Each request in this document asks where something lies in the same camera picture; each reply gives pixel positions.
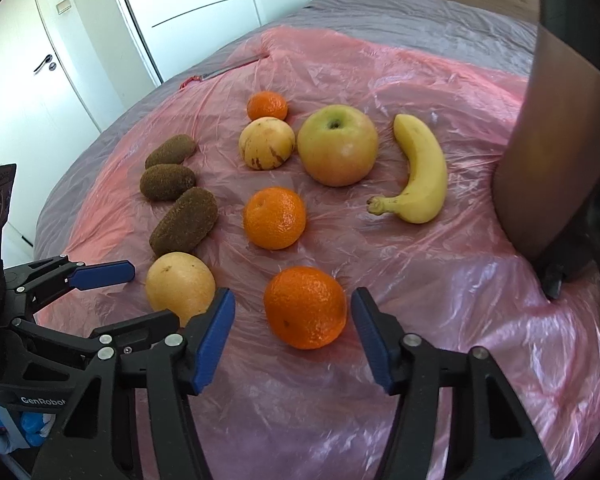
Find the white blue gloved hand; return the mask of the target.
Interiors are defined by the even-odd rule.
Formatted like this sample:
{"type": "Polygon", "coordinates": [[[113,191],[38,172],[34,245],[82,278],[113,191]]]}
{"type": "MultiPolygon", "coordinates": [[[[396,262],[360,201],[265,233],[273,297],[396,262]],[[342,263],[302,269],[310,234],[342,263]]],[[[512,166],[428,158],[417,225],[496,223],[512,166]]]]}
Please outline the white blue gloved hand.
{"type": "Polygon", "coordinates": [[[9,411],[0,405],[0,454],[20,448],[39,448],[50,434],[55,419],[54,414],[9,411]]]}

